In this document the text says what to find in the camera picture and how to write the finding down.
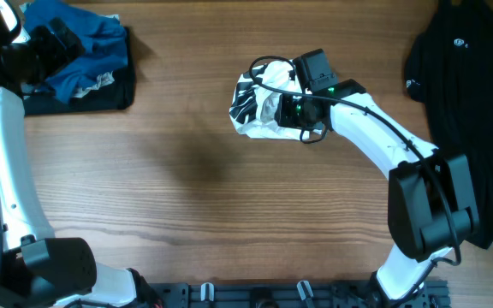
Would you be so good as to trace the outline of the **white t-shirt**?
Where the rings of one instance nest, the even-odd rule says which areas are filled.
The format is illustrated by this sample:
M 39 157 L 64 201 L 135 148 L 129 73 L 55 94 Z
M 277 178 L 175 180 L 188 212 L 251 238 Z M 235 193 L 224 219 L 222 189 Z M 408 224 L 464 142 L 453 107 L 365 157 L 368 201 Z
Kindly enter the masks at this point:
M 283 61 L 268 62 L 252 68 L 255 80 L 276 89 L 300 92 L 297 81 L 291 80 L 293 68 Z M 299 140 L 301 130 L 280 126 L 275 120 L 281 93 L 255 84 L 249 72 L 237 81 L 229 116 L 235 131 L 251 139 Z

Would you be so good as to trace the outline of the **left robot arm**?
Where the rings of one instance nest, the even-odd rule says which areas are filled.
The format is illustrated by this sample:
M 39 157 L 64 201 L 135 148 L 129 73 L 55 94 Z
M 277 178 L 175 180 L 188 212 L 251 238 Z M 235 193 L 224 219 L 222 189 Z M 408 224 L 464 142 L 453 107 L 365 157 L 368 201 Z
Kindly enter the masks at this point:
M 58 238 L 39 202 L 28 162 L 21 85 L 40 82 L 83 52 L 59 18 L 29 31 L 0 15 L 0 306 L 157 307 L 134 269 L 97 263 L 81 238 Z

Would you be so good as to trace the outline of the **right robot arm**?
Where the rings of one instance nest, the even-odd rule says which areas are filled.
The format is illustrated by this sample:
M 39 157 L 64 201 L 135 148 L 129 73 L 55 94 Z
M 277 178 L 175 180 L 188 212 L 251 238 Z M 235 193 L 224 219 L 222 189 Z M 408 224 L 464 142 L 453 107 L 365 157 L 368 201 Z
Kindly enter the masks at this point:
M 325 126 L 356 145 L 388 181 L 388 228 L 394 245 L 372 275 L 373 305 L 398 306 L 416 296 L 438 264 L 457 266 L 460 245 L 478 231 L 479 215 L 465 155 L 417 138 L 359 85 L 317 95 L 283 93 L 279 126 Z

